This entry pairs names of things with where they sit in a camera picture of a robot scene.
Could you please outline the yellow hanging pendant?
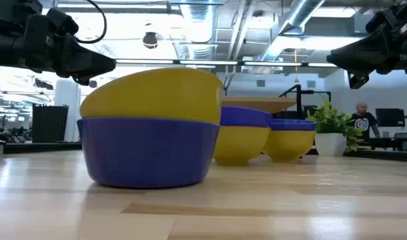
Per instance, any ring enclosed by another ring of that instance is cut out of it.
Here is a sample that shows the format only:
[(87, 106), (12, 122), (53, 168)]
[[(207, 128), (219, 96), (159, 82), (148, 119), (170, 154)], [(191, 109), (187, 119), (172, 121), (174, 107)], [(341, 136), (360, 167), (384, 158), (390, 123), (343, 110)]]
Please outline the yellow hanging pendant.
[[(298, 57), (297, 57), (297, 49), (294, 49), (294, 63), (298, 62)], [(298, 65), (295, 66), (295, 79), (294, 83), (299, 83), (300, 80), (298, 79)]]

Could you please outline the silver ventilation duct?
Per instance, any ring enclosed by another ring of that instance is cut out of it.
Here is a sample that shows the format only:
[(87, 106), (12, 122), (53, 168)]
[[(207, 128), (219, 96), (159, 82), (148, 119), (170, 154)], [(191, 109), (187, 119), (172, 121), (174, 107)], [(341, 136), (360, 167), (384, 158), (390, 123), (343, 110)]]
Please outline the silver ventilation duct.
[(214, 22), (216, 8), (213, 5), (196, 4), (180, 5), (181, 13), (186, 22), (186, 39), (189, 58), (208, 60), (214, 58)]
[(303, 35), (305, 24), (326, 0), (293, 0), (290, 10), (277, 17), (270, 31), (270, 43), (258, 61), (275, 61), (287, 48), (288, 36)]

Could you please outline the black cabinet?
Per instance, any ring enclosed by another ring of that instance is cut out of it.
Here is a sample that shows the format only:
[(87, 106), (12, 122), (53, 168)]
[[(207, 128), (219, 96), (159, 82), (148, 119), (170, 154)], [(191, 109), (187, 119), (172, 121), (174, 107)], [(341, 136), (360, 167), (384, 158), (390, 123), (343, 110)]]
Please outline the black cabinet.
[(32, 142), (58, 143), (64, 141), (69, 107), (34, 105), (32, 114)]

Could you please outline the green plant white pot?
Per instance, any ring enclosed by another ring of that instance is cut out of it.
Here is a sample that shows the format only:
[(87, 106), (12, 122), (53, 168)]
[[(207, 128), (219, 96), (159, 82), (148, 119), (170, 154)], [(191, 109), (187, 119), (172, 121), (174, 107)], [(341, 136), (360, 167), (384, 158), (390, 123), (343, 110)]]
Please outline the green plant white pot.
[(364, 128), (351, 126), (352, 116), (333, 108), (329, 100), (308, 111), (306, 120), (316, 123), (316, 151), (323, 156), (343, 156), (357, 151)]

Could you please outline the person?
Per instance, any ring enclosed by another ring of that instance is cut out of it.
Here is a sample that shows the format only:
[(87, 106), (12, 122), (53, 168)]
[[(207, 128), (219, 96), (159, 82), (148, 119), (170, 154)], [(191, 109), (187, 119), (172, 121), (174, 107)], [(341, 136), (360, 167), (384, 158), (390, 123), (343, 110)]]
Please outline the person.
[(356, 104), (356, 112), (351, 116), (351, 122), (348, 124), (355, 129), (361, 129), (360, 139), (367, 140), (370, 138), (370, 130), (373, 131), (376, 138), (380, 138), (380, 132), (377, 126), (377, 120), (373, 114), (368, 112), (368, 105), (364, 102)]

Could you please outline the black office desk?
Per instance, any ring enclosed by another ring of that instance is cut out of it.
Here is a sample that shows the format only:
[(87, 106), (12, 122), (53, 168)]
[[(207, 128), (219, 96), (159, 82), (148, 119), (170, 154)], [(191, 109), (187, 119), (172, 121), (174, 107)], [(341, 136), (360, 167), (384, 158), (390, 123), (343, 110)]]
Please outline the black office desk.
[(407, 151), (407, 133), (395, 133), (393, 137), (369, 138), (360, 143), (361, 146), (375, 148), (392, 148), (394, 151)]

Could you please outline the yellow pear print bowl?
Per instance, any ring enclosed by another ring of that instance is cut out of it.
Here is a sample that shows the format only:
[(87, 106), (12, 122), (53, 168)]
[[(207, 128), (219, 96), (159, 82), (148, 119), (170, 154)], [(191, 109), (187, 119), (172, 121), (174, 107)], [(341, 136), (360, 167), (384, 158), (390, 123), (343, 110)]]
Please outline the yellow pear print bowl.
[(218, 165), (247, 165), (262, 152), (269, 133), (268, 127), (221, 126), (213, 158)]
[(273, 162), (296, 161), (314, 144), (315, 131), (270, 131), (263, 153)]
[(126, 75), (92, 91), (82, 118), (152, 117), (218, 124), (223, 84), (200, 69), (161, 68)]

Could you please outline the wooden shelf black metal legs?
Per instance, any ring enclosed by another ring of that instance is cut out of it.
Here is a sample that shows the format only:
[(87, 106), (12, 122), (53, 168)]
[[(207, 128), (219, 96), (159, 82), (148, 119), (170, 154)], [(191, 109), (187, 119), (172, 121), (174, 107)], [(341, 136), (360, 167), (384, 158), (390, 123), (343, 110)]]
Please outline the wooden shelf black metal legs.
[(221, 101), (223, 106), (245, 107), (268, 113), (278, 113), (295, 105), (297, 117), (303, 119), (302, 88), (300, 84), (293, 85), (278, 97), (222, 96)]

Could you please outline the black computer monitor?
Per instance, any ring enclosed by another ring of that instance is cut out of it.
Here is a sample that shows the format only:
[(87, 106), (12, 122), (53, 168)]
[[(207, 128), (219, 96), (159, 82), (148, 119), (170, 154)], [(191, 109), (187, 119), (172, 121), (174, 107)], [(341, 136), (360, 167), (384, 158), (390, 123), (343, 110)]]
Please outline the black computer monitor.
[(404, 127), (404, 110), (395, 108), (376, 109), (376, 120), (379, 127)]

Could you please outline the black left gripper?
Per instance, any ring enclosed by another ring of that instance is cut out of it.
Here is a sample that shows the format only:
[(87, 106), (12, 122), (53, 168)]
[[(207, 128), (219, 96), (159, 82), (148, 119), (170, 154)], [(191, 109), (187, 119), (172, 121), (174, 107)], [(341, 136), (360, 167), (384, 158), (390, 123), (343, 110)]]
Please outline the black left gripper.
[(18, 65), (34, 72), (50, 71), (88, 86), (90, 79), (113, 71), (116, 60), (82, 47), (69, 33), (57, 33), (57, 25), (48, 15), (28, 18)]

